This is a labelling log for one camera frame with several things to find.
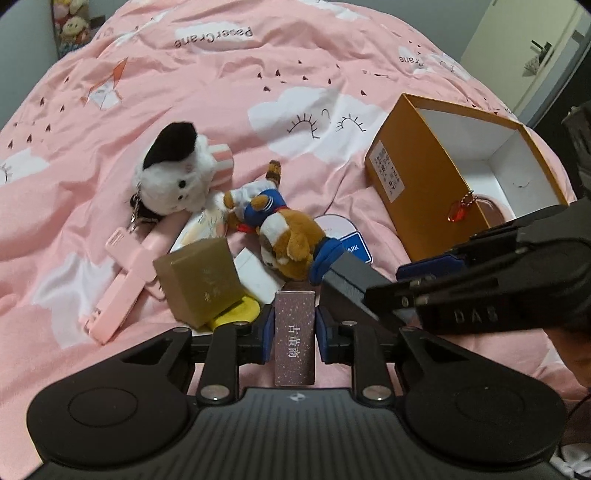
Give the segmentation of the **purple photo card box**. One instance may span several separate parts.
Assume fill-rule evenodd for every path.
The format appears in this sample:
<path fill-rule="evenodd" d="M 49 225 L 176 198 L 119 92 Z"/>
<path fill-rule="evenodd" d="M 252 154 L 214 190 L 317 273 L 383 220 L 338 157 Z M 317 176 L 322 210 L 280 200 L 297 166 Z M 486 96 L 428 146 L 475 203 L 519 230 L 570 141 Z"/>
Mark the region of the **purple photo card box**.
<path fill-rule="evenodd" d="M 274 384 L 315 384 L 315 292 L 280 291 L 274 299 Z"/>

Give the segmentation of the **dark grey small box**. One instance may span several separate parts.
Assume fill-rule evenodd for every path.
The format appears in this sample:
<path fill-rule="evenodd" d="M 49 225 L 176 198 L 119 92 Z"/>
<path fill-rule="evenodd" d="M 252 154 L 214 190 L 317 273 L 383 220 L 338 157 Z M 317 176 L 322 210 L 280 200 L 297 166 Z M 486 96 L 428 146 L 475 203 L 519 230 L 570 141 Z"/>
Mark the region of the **dark grey small box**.
<path fill-rule="evenodd" d="M 320 304 L 329 311 L 335 322 L 355 321 L 388 335 L 391 331 L 363 304 L 368 288 L 388 284 L 390 281 L 372 266 L 346 252 L 322 278 Z"/>

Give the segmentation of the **yellow toy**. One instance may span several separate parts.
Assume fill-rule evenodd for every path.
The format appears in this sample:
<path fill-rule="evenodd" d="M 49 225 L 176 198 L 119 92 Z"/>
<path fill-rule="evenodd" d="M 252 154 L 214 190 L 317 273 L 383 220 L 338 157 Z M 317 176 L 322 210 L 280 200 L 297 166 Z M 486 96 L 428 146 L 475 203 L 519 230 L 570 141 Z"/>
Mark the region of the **yellow toy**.
<path fill-rule="evenodd" d="M 219 326 L 230 323 L 252 323 L 254 320 L 256 320 L 256 318 L 259 317 L 259 314 L 259 302 L 257 302 L 256 299 L 253 299 L 249 295 L 245 295 L 238 303 L 214 317 L 211 321 L 209 321 L 206 324 L 206 326 L 209 329 L 211 329 L 211 331 L 213 331 Z"/>

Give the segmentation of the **blue card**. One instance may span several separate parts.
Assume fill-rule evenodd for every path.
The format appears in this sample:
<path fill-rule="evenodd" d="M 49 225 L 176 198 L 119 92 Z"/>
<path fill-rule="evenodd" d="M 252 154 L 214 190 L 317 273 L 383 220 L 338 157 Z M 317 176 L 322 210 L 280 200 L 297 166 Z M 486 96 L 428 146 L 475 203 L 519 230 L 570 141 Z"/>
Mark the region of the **blue card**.
<path fill-rule="evenodd" d="M 367 242 L 351 220 L 341 215 L 325 214 L 315 217 L 315 222 L 320 225 L 327 236 L 339 239 L 346 250 L 363 263 L 373 263 L 373 256 L 370 254 Z"/>

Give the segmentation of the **gold cardboard box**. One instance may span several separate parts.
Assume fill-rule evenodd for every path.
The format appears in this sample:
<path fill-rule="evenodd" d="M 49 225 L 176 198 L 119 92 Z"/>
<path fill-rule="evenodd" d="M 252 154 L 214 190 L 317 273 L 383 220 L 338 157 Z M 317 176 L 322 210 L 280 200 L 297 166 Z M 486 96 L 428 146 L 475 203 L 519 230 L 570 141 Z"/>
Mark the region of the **gold cardboard box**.
<path fill-rule="evenodd" d="M 245 296 L 225 238 L 198 240 L 153 261 L 174 318 L 199 328 Z"/>

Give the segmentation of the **brown blue plush toy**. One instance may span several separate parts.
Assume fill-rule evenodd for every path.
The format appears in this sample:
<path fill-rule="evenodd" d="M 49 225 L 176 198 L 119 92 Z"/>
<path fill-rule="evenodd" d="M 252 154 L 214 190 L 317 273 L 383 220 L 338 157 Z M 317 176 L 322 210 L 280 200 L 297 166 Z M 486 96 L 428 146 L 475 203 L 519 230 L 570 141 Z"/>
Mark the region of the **brown blue plush toy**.
<path fill-rule="evenodd" d="M 222 201 L 228 227 L 256 234 L 263 264 L 284 278 L 318 286 L 345 246 L 310 215 L 287 206 L 280 178 L 280 162 L 271 160 L 263 179 L 226 191 Z"/>

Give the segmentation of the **orange cardboard box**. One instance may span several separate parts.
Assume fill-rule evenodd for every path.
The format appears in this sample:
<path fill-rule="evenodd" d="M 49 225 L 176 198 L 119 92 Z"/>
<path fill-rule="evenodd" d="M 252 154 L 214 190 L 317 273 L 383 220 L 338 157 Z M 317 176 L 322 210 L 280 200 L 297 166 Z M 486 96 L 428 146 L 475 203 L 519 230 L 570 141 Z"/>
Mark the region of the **orange cardboard box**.
<path fill-rule="evenodd" d="M 413 261 L 570 202 L 525 126 L 411 94 L 394 105 L 365 163 Z"/>

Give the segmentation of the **white illustrated card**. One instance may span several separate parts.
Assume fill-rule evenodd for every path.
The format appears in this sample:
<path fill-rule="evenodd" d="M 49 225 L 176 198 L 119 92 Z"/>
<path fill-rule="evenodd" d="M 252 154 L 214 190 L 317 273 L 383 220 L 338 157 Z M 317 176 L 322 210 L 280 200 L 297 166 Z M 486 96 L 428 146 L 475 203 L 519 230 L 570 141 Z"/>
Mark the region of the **white illustrated card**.
<path fill-rule="evenodd" d="M 207 207 L 189 218 L 169 252 L 173 253 L 200 240 L 224 237 L 227 231 L 226 211 L 221 207 Z"/>

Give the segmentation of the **pink patterned bedsheet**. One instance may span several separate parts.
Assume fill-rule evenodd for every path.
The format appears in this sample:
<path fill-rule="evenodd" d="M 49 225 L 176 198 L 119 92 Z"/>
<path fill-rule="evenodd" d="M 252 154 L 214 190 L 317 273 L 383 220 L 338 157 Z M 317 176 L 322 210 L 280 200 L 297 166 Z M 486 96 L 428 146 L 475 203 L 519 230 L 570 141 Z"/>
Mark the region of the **pink patterned bedsheet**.
<path fill-rule="evenodd" d="M 404 94 L 511 119 L 410 22 L 328 1 L 129 1 L 54 64 L 1 131 L 1 475 L 41 463 L 26 412 L 43 388 L 178 326 L 142 292 L 105 343 L 88 321 L 119 273 L 106 243 L 133 215 L 159 132 L 225 146 L 228 187 L 280 162 L 291 208 L 352 224 L 387 277 L 408 262 L 365 166 Z"/>

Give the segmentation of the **stuffed toys in background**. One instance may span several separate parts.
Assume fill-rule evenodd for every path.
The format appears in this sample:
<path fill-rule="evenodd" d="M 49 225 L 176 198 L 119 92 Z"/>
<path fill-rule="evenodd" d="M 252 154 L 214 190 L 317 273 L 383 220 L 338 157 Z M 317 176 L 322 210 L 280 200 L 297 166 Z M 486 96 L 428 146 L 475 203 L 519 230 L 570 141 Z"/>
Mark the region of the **stuffed toys in background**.
<path fill-rule="evenodd" d="M 88 0 L 52 0 L 51 6 L 59 59 L 87 45 L 106 21 L 104 15 L 91 15 Z"/>

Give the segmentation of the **white black plush keychain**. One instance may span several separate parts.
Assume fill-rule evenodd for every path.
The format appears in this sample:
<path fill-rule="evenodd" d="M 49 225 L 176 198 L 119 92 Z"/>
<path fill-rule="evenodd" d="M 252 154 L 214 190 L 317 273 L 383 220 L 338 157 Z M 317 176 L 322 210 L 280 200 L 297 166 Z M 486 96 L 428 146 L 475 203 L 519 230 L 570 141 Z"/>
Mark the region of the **white black plush keychain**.
<path fill-rule="evenodd" d="M 228 145 L 211 144 L 191 122 L 172 122 L 160 131 L 134 172 L 133 215 L 157 222 L 181 211 L 197 213 L 214 189 L 228 184 L 233 168 Z"/>

